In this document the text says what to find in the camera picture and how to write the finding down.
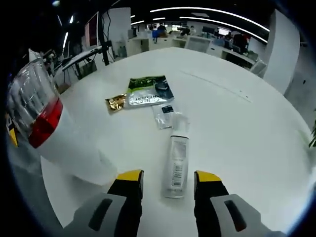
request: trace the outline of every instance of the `ceiling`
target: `ceiling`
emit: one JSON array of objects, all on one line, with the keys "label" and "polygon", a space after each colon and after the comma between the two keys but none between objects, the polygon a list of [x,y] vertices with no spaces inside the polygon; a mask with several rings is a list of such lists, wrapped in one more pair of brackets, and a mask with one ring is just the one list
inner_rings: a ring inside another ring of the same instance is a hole
[{"label": "ceiling", "polygon": [[[73,31],[77,34],[83,34],[85,23],[98,9],[107,9],[110,4],[116,0],[60,0],[58,6],[53,6],[55,0],[34,0],[24,1],[24,6],[20,7],[18,15],[22,22],[16,27],[24,27],[24,37],[33,46],[40,51],[55,48],[62,44],[65,32]],[[270,0],[226,0],[226,1],[204,1],[204,0],[121,0],[114,7],[131,7],[131,14],[136,15],[132,22],[145,20],[145,23],[152,23],[153,18],[165,17],[164,21],[179,21],[180,16],[199,17],[192,13],[205,13],[209,19],[225,22],[231,25],[246,29],[264,39],[268,38],[268,32],[262,28],[249,23],[243,19],[230,16],[223,13],[205,11],[205,10],[167,10],[150,13],[150,10],[166,7],[205,7],[234,13],[263,26],[269,27],[269,18],[275,9],[275,4]],[[69,25],[70,17],[74,15],[75,20]]]}]

